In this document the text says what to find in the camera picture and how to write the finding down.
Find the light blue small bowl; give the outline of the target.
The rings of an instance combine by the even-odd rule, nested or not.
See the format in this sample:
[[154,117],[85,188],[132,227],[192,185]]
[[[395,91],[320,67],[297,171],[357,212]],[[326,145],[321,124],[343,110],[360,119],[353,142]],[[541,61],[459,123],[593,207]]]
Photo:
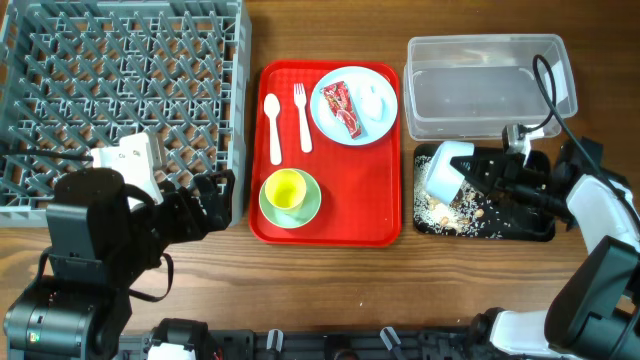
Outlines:
[[440,144],[427,171],[426,193],[450,205],[464,182],[464,176],[451,166],[450,161],[453,157],[471,156],[474,149],[475,145],[469,142],[445,141]]

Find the rice and food scraps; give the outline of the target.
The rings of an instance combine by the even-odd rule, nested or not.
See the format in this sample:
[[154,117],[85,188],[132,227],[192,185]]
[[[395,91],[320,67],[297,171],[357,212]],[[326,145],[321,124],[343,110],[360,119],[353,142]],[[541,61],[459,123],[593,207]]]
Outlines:
[[466,181],[454,200],[446,205],[426,191],[426,175],[431,156],[414,158],[413,220],[422,233],[470,238],[502,239],[515,227],[507,221],[506,211],[472,188]]

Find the yellow plastic cup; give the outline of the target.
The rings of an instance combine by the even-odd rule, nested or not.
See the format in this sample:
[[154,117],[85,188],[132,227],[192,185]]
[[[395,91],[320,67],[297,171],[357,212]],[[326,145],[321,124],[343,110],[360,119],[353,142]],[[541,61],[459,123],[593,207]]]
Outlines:
[[280,169],[272,173],[264,184],[268,202],[284,212],[297,211],[304,202],[307,184],[296,169]]

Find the white napkin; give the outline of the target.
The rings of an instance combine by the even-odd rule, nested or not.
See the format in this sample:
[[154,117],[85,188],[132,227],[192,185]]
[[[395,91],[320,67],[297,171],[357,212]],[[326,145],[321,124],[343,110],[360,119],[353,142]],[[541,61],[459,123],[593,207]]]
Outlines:
[[375,88],[363,85],[359,90],[359,96],[364,114],[373,121],[380,121],[383,116],[384,102]]

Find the red snack wrapper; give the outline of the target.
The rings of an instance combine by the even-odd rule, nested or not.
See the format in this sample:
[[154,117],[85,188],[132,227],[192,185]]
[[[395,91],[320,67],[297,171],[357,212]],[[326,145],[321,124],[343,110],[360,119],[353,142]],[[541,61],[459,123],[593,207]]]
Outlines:
[[362,133],[362,125],[354,110],[350,92],[344,81],[327,85],[321,89],[321,94],[328,102],[332,114],[343,124],[352,139]]

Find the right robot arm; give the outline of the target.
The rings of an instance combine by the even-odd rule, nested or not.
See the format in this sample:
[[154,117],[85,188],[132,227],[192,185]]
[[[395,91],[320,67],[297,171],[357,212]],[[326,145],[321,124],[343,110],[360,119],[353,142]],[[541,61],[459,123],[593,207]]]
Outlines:
[[622,177],[601,168],[602,146],[568,142],[550,174],[525,168],[520,153],[476,151],[471,144],[446,169],[488,194],[500,191],[579,227],[588,256],[548,309],[500,311],[488,341],[520,358],[636,359],[639,313],[639,216]]

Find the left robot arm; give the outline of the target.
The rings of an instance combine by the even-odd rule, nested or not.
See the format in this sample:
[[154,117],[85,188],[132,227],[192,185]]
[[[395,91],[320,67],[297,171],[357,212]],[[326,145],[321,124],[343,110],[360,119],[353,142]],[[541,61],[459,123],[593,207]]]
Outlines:
[[194,180],[197,196],[164,184],[155,202],[113,169],[63,176],[46,209],[51,245],[4,319],[8,358],[113,358],[132,299],[156,299],[133,289],[138,277],[174,266],[169,245],[199,241],[231,223],[234,173]]

